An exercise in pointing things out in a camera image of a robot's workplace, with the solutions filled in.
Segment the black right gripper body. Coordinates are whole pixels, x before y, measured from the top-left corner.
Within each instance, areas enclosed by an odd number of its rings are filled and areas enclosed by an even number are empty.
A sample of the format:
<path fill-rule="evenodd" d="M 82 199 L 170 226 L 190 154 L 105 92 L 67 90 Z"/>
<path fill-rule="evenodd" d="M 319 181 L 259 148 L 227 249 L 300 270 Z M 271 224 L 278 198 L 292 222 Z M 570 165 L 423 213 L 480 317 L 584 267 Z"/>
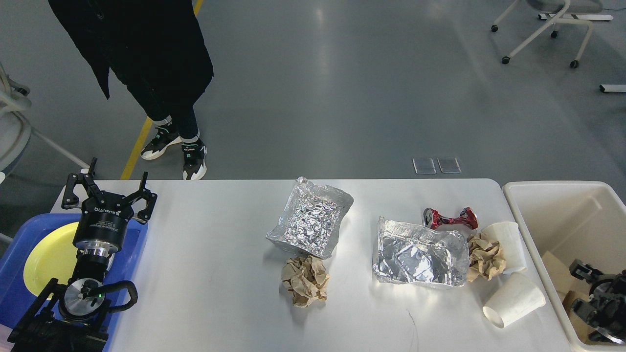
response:
<path fill-rule="evenodd" d="M 593 318 L 597 322 L 595 331 L 589 334 L 590 341 L 602 343 L 625 343 L 625 270 L 620 274 L 601 275 L 592 284 L 590 301 L 596 307 Z"/>

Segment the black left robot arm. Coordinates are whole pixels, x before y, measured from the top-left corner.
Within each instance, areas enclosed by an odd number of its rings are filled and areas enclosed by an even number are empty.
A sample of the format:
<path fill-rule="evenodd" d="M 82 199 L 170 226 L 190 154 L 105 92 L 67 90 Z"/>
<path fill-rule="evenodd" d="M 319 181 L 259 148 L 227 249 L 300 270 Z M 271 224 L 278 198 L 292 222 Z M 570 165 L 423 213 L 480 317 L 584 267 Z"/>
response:
<path fill-rule="evenodd" d="M 132 281 L 108 284 L 105 278 L 131 220 L 147 223 L 158 197 L 147 188 L 148 172 L 128 196 L 100 190 L 93 179 L 96 162 L 69 174 L 61 202 L 63 209 L 81 210 L 72 275 L 65 284 L 49 279 L 7 337 L 14 352 L 101 352 L 108 340 L 105 319 L 138 301 Z"/>

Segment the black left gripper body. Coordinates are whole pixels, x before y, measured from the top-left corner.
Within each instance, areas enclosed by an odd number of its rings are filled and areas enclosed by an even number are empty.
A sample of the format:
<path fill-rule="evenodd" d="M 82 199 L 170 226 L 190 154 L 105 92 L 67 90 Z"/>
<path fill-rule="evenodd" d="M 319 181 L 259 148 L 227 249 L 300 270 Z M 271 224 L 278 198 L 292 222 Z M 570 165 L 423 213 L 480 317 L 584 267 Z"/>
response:
<path fill-rule="evenodd" d="M 134 210 L 131 206 L 114 209 L 114 203 L 107 205 L 96 199 L 87 199 L 81 204 L 81 217 L 76 234 L 72 240 L 78 249 L 85 249 L 89 242 L 103 242 L 109 253 L 122 249 L 128 223 Z"/>

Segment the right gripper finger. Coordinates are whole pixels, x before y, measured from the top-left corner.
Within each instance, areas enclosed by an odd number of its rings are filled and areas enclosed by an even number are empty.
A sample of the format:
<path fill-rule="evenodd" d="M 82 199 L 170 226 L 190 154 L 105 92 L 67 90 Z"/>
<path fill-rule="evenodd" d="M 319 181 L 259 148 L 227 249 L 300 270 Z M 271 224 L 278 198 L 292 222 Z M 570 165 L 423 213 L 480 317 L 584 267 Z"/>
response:
<path fill-rule="evenodd" d="M 575 299 L 571 310 L 590 327 L 604 327 L 606 318 L 604 307 L 607 304 L 606 298 L 593 298 L 590 301 Z"/>
<path fill-rule="evenodd" d="M 569 265 L 569 272 L 575 279 L 584 280 L 589 285 L 597 282 L 604 274 L 601 270 L 595 269 L 591 265 L 582 262 L 580 259 L 575 259 Z"/>

